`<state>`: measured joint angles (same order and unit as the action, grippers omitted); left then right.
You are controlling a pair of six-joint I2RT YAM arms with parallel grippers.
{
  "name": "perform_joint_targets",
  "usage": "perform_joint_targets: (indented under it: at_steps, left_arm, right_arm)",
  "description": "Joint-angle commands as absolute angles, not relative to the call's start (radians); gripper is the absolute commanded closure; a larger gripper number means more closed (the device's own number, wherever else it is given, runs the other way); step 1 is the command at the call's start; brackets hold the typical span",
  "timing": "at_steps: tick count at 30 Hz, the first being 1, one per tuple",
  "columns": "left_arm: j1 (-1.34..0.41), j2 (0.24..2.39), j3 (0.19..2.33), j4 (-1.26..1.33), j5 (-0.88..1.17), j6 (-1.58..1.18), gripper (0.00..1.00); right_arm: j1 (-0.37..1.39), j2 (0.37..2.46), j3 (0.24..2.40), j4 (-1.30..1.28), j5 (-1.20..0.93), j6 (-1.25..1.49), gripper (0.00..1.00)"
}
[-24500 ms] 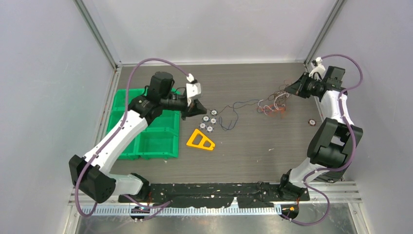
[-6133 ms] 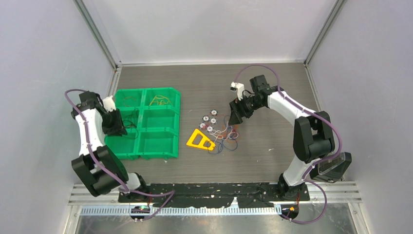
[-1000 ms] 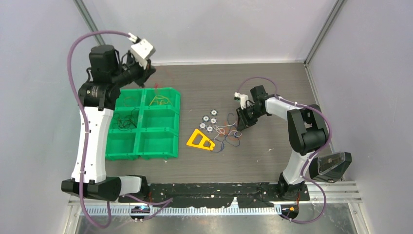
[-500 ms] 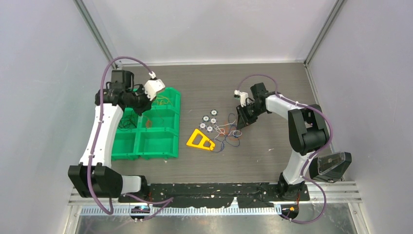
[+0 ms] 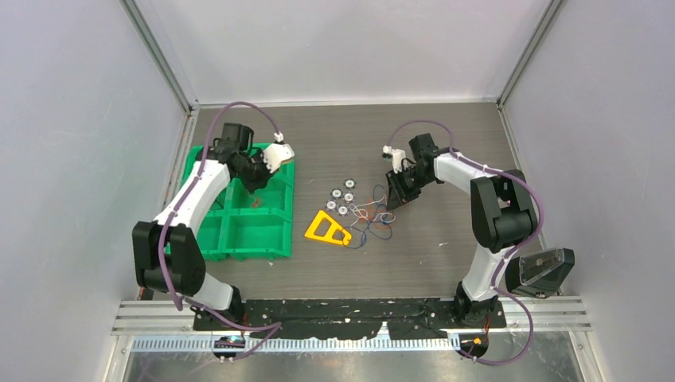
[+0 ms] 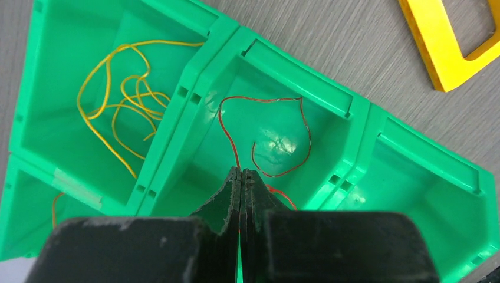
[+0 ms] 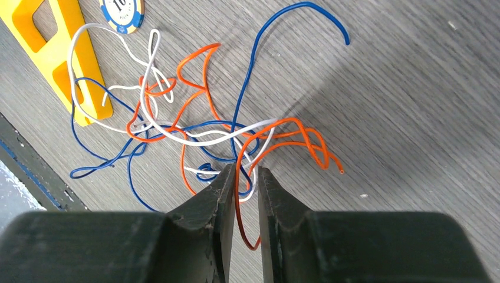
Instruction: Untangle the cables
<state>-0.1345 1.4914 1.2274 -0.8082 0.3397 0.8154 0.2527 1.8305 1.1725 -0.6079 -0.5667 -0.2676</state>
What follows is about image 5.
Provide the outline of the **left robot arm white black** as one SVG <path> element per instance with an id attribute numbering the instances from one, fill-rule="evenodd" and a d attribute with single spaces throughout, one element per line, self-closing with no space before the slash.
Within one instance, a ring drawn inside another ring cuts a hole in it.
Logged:
<path id="1" fill-rule="evenodd" d="M 280 131 L 263 149 L 253 147 L 253 136 L 246 125 L 225 123 L 220 136 L 198 152 L 174 199 L 153 220 L 137 222 L 131 233 L 137 284 L 168 294 L 178 308 L 189 299 L 214 309 L 213 318 L 225 329 L 243 322 L 244 308 L 236 287 L 207 272 L 197 242 L 201 224 L 232 180 L 253 193 L 295 156 Z"/>

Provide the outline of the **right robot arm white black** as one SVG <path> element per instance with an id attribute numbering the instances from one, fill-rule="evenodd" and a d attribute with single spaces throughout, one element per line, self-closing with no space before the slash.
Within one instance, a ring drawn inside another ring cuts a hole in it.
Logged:
<path id="1" fill-rule="evenodd" d="M 457 286 L 451 313 L 461 326 L 478 325 L 495 309 L 495 289 L 517 245 L 538 227 L 525 178 L 519 170 L 496 170 L 455 148 L 440 148 L 429 134 L 415 136 L 409 146 L 412 158 L 390 145 L 382 149 L 383 158 L 392 163 L 386 174 L 386 208 L 392 211 L 414 201 L 431 183 L 449 183 L 469 195 L 477 248 L 467 275 Z"/>

